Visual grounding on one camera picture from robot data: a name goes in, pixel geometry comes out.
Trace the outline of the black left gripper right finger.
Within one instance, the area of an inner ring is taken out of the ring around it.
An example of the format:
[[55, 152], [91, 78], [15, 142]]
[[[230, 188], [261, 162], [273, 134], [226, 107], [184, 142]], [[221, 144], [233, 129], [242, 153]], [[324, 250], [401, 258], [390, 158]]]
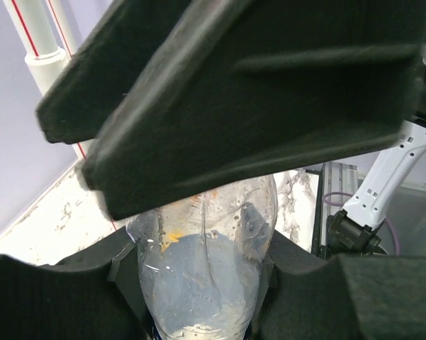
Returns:
[[426, 257], [328, 261], [275, 232], [277, 287], [262, 339], [426, 339]]

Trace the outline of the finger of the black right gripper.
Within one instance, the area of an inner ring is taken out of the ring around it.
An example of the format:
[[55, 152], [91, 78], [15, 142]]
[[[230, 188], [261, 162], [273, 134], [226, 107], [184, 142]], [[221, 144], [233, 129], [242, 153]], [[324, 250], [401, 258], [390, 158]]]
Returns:
[[426, 1], [192, 4], [82, 167], [115, 220], [233, 181], [392, 145]]
[[49, 143], [98, 135], [185, 11], [203, 1], [114, 1], [37, 107]]

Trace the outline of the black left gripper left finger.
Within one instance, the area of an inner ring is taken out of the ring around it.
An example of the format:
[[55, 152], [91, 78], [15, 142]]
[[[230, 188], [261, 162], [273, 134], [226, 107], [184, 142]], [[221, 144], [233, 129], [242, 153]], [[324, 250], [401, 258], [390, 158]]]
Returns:
[[55, 265], [0, 255], [0, 339], [148, 339], [146, 322], [126, 232]]

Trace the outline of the clear bottle blue label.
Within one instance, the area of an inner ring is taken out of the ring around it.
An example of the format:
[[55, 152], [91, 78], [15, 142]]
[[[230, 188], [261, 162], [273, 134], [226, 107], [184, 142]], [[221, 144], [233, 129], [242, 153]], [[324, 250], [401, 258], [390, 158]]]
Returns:
[[271, 175], [136, 215], [126, 231], [158, 339], [243, 339], [276, 226]]

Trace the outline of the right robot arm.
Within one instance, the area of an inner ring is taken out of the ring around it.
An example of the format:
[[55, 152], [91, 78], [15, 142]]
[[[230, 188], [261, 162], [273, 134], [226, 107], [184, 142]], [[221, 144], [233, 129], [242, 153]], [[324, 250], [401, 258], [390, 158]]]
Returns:
[[114, 1], [38, 104], [112, 220], [225, 184], [379, 156], [332, 225], [377, 239], [426, 152], [426, 1]]

